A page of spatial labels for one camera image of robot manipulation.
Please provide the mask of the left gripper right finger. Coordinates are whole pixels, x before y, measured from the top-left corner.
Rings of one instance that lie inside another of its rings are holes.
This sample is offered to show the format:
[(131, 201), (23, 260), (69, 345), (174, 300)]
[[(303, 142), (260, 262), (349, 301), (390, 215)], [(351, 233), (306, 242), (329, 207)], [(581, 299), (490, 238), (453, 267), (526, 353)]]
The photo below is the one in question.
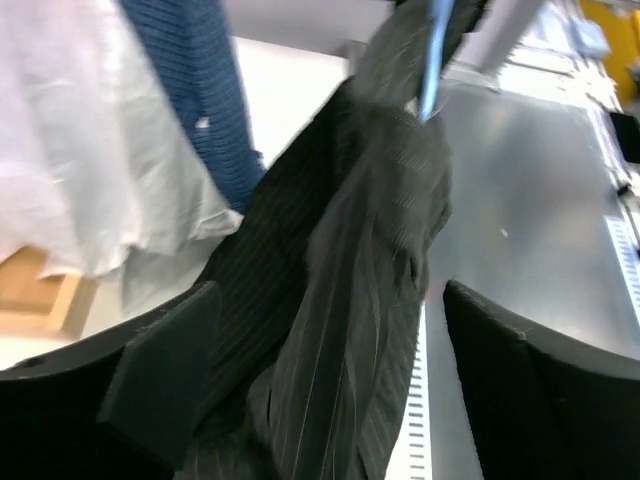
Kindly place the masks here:
[(486, 479), (639, 476), (639, 362), (446, 284), (445, 317)]

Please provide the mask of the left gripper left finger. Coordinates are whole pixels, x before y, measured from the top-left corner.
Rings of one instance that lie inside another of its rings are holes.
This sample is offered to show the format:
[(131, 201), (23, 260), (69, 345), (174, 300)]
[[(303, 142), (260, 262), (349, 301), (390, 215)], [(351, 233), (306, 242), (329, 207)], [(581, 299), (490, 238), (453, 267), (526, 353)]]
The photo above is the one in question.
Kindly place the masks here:
[(169, 479), (199, 421), (221, 309), (198, 284), (1, 373), (4, 479)]

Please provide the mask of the black pinstripe shirt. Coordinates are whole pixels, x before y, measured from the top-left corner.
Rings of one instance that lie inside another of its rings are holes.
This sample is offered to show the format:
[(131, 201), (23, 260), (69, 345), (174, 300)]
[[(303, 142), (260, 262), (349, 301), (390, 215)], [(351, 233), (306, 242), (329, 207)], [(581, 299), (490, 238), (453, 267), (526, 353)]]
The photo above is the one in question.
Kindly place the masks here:
[(450, 215), (427, 80), (427, 1), (399, 6), (273, 163), (202, 279), (222, 313), (183, 479), (382, 479), (398, 439)]

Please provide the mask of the blue wire hanger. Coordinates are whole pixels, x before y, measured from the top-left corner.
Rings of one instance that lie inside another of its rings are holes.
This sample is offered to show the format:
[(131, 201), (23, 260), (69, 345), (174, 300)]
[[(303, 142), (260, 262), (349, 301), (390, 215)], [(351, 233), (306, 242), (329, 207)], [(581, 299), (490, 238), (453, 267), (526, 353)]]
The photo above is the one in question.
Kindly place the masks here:
[(427, 9), (431, 30), (426, 41), (426, 59), (419, 97), (419, 115), (423, 122), (434, 114), (440, 82), (444, 38), (453, 9), (453, 0), (434, 0)]

